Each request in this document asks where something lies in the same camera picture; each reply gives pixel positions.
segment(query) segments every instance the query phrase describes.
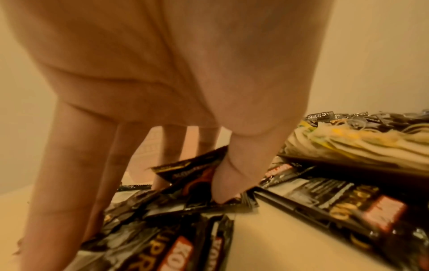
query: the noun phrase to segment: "hand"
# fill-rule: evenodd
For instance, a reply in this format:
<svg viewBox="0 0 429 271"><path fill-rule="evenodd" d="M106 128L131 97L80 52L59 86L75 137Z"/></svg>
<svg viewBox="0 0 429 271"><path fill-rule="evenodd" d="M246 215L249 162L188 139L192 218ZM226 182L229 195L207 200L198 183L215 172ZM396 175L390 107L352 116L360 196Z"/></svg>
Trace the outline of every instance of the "hand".
<svg viewBox="0 0 429 271"><path fill-rule="evenodd" d="M151 127L170 131L165 142L176 138L165 147L174 154L184 127L201 127L209 149L225 126L231 143L214 176L214 199L256 185L306 110L331 0L3 6L58 95L21 266L50 271L65 268L100 226Z"/></svg>

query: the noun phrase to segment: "wall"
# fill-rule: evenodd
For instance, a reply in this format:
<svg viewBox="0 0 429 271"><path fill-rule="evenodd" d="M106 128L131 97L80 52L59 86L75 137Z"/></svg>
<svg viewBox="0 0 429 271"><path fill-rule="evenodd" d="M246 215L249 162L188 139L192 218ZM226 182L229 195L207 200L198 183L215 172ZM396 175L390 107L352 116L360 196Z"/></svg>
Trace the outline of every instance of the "wall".
<svg viewBox="0 0 429 271"><path fill-rule="evenodd" d="M429 1L337 0L308 113L429 108L428 63ZM33 182L54 97L13 40L1 13L0 92L3 193ZM160 133L154 130L152 135L146 144L159 144ZM196 137L193 129L187 153L194 150L190 141ZM222 131L218 146L227 144L228 139L229 132Z"/></svg>

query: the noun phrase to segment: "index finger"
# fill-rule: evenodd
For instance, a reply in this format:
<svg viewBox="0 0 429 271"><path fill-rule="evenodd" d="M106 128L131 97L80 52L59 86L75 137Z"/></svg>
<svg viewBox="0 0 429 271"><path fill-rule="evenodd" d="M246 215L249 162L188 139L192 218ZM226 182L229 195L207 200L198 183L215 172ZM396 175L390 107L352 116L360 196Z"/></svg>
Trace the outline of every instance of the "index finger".
<svg viewBox="0 0 429 271"><path fill-rule="evenodd" d="M117 124L59 102L30 203L21 270L63 270L94 204Z"/></svg>

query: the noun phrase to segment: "tabletop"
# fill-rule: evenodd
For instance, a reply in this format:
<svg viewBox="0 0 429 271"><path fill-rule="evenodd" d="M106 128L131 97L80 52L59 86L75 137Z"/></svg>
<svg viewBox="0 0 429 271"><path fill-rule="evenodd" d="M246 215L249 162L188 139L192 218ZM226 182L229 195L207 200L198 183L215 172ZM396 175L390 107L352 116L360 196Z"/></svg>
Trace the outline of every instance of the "tabletop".
<svg viewBox="0 0 429 271"><path fill-rule="evenodd" d="M31 186L0 196L0 270L17 271ZM351 245L259 200L253 213L237 214L227 264L232 270L389 271Z"/></svg>

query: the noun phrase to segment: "pile of packets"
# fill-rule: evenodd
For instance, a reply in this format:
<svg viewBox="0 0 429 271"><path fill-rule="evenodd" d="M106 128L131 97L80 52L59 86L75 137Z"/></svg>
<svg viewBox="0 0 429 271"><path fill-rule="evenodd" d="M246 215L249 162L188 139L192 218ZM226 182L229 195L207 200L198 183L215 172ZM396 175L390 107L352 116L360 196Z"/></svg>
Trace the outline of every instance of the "pile of packets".
<svg viewBox="0 0 429 271"><path fill-rule="evenodd" d="M410 137L401 140L427 148L427 114L402 116L366 113L310 115L297 128L302 132L295 132L292 135L295 138L289 138L274 158L260 184L224 204L212 200L210 187L214 171L223 160L227 147L193 159L154 167L152 170L172 185L160 192L152 191L150 185L121 186L118 191L138 190L127 200L112 204L105 211L101 232L82 244L67 271L224 270L234 231L234 214L251 212L257 207L254 196L398 270L429 270L427 198L417 199L392 192L388 186L375 186L370 178L356 181L347 174L326 175L323 165L302 163L285 155L294 151L300 155L307 154L300 137L303 135L316 149L309 152L313 157L348 157L338 151L341 150L338 147L340 143L332 144L339 142L337 138L340 137L325 137L320 144L321 141L313 141L308 136L320 128L338 128L340 125L350 133L406 134ZM357 140L370 141L367 137L357 137ZM413 151L410 145L407 145L409 148L402 147L403 142L398 141L396 138L389 141L390 146L384 147L427 157L427 153ZM364 149L361 145L353 148ZM366 163L416 168L412 165L415 161L410 162L406 158L403 160L408 162L404 163L388 160L388 155L384 154L375 154L377 159L363 157L362 153L353 155L353 159ZM420 161L424 160L419 160L419 169L425 169L425 162Z"/></svg>
<svg viewBox="0 0 429 271"><path fill-rule="evenodd" d="M217 204L211 180L227 147L152 170L171 186L121 186L132 191L125 201L105 210L103 227L82 244L67 271L217 271L224 270L236 212L257 207L253 193Z"/></svg>

